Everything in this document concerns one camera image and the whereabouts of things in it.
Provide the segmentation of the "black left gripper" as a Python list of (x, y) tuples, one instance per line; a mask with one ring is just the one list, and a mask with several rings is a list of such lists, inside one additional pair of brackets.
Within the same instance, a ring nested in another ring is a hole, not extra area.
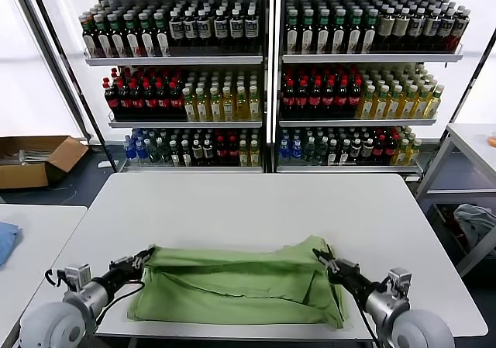
[(110, 270), (101, 277), (96, 277), (95, 282), (107, 292), (117, 292), (128, 281), (136, 281), (142, 277), (145, 263), (151, 258), (154, 251), (155, 248), (152, 246), (133, 256), (113, 260), (109, 264)]

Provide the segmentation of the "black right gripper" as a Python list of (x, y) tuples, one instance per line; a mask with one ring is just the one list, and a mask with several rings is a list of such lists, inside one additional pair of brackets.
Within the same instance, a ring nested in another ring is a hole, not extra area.
[(340, 283), (359, 303), (365, 306), (374, 291), (382, 291), (382, 283), (370, 281), (360, 273), (360, 267), (346, 259), (336, 258), (330, 246), (313, 249), (315, 257), (326, 271), (330, 283)]

